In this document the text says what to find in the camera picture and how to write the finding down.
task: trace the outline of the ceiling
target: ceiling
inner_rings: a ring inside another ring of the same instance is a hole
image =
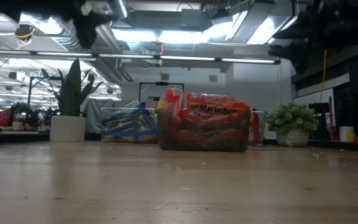
[[[297,12],[305,7],[305,4],[292,4],[288,0],[276,1],[255,1],[255,0],[188,0],[187,2],[172,0],[115,0],[115,1],[89,1],[89,7],[100,13],[117,14],[121,20],[113,24],[106,24],[97,29],[98,37],[91,49],[82,49],[75,38],[75,29],[71,23],[64,23],[59,18],[50,19],[47,22],[33,21],[33,18],[22,20],[21,23],[30,24],[35,27],[35,33],[31,41],[19,41],[14,35],[17,27],[15,22],[0,14],[0,49],[34,51],[56,51],[56,52],[97,52],[97,53],[126,53],[138,54],[138,49],[131,47],[136,44],[141,53],[164,55],[191,55],[207,57],[251,57],[261,59],[271,59],[267,55],[269,49],[267,42],[274,40],[271,36],[282,29],[291,21]],[[218,9],[226,9],[232,21],[214,25],[213,17]],[[124,35],[121,39],[115,30],[123,32],[140,32]],[[177,36],[167,36],[169,32],[180,32]],[[188,42],[184,31],[191,31],[193,39]],[[152,34],[152,38],[161,40],[166,36],[164,43],[154,41],[142,41],[145,38],[144,32]],[[194,37],[202,35],[203,40],[197,41]],[[139,39],[139,41],[128,42],[125,38]],[[0,57],[0,66],[8,58]],[[17,58],[10,59],[0,68],[0,94],[12,93],[6,90],[4,85],[11,85],[17,95],[0,96],[6,100],[14,101],[20,94],[27,94],[29,75],[37,76],[40,69],[44,68],[52,74],[57,74],[59,68],[67,72],[74,58],[53,58],[47,60],[39,58]],[[97,76],[97,82],[106,82],[110,87],[114,87],[114,97],[119,99],[121,91],[119,86],[124,82],[132,82],[131,74],[127,72],[128,67],[142,67],[143,69],[159,67],[159,61],[153,60],[116,60],[97,59],[82,61],[81,69],[85,71],[93,68]],[[228,63],[214,62],[189,62],[167,60],[163,62],[164,67],[178,68],[220,68],[225,72]],[[22,80],[12,80],[8,78],[9,72],[25,73],[27,76]],[[100,90],[94,95],[99,97],[107,96],[108,85],[102,85]],[[40,84],[34,88],[33,94],[51,94],[47,85]],[[40,105],[44,101],[51,101],[54,105],[53,97],[42,98]]]

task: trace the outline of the wooden table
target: wooden table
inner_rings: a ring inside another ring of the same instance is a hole
[[[0,223],[358,223],[358,152],[4,144]]]

